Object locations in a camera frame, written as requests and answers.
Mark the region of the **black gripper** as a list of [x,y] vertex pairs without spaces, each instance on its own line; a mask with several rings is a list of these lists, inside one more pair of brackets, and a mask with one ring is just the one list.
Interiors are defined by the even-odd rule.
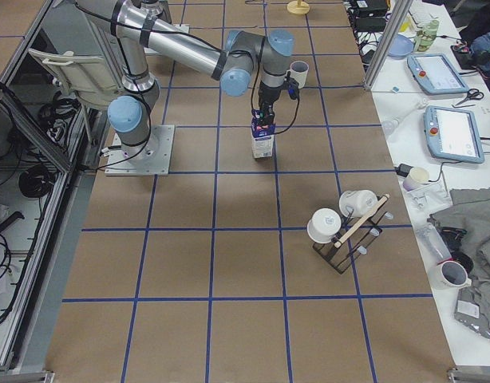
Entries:
[[264,116],[267,116],[267,124],[275,122],[274,103],[278,100],[278,88],[266,85],[263,81],[259,85],[259,109],[255,110],[255,117],[258,124],[264,123]]

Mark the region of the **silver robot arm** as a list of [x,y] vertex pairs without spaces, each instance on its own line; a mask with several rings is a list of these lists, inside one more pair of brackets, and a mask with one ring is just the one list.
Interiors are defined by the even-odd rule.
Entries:
[[100,30],[120,41],[129,40],[132,52],[125,56],[139,74],[145,49],[171,58],[219,82],[224,93],[240,97],[257,87],[251,99],[251,150],[255,159],[272,156],[275,142],[274,104],[282,91],[297,101],[298,83],[288,76],[294,36],[286,30],[267,35],[231,30],[223,49],[152,14],[132,1],[78,1],[77,8]]

